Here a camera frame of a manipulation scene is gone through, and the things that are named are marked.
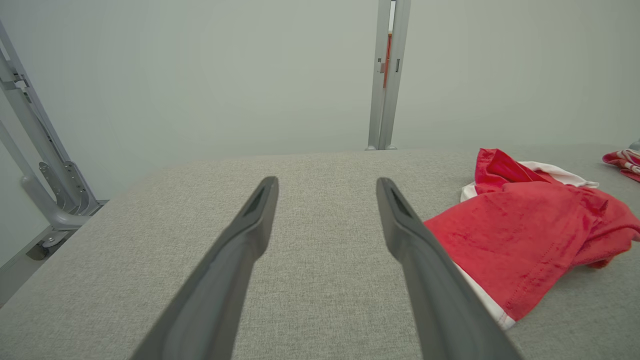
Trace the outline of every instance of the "red and white cloth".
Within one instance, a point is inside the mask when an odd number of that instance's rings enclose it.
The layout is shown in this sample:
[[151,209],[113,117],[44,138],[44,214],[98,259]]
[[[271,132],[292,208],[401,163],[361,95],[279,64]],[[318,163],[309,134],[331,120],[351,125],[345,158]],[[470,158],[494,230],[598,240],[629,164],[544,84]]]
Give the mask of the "red and white cloth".
[[640,152],[632,149],[615,151],[602,156],[602,161],[621,168],[620,173],[640,182]]
[[424,225],[508,329],[573,267],[602,268],[640,241],[640,221],[597,186],[553,165],[481,149],[462,202]]

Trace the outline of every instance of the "white wall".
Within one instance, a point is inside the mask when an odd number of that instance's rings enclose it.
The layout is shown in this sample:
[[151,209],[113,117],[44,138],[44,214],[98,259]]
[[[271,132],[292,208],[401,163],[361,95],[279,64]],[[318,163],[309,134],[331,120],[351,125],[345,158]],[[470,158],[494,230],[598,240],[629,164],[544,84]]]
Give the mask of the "white wall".
[[376,11],[368,0],[0,1],[101,199],[187,161],[363,150]]
[[392,143],[640,136],[640,1],[413,1]]

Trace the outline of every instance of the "metal frame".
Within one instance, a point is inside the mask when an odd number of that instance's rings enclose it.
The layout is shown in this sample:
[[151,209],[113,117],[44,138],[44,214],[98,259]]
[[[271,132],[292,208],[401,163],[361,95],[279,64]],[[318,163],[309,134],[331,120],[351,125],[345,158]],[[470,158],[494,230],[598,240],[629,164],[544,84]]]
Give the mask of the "metal frame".
[[366,150],[378,150],[380,124],[385,100],[385,61],[389,36],[389,15],[392,0],[378,0],[378,25],[376,27],[376,52],[373,58],[373,89],[371,92],[371,118],[369,120],[369,145]]
[[[387,59],[387,41],[391,2],[396,2],[393,36],[389,65],[387,67],[387,87],[385,80],[385,61]],[[379,0],[378,24],[376,27],[376,52],[373,65],[373,86],[371,91],[371,117],[369,119],[369,144],[366,150],[395,150],[391,145],[394,128],[400,75],[404,60],[404,45],[409,25],[411,0]]]
[[0,140],[24,174],[21,184],[54,230],[80,228],[100,207],[77,165],[58,138],[9,36],[0,22],[0,88],[43,162],[38,168],[56,200],[47,193],[11,134],[0,121]]
[[400,90],[400,77],[404,63],[404,45],[406,43],[406,32],[409,26],[409,11],[411,10],[411,0],[396,0],[396,14],[394,16],[394,30],[391,41],[391,54],[389,56],[389,70],[387,74],[387,91],[382,111],[380,125],[380,139],[378,150],[395,150],[397,147],[391,145],[391,136],[394,130],[394,120],[396,117],[396,105],[398,101],[398,91]]

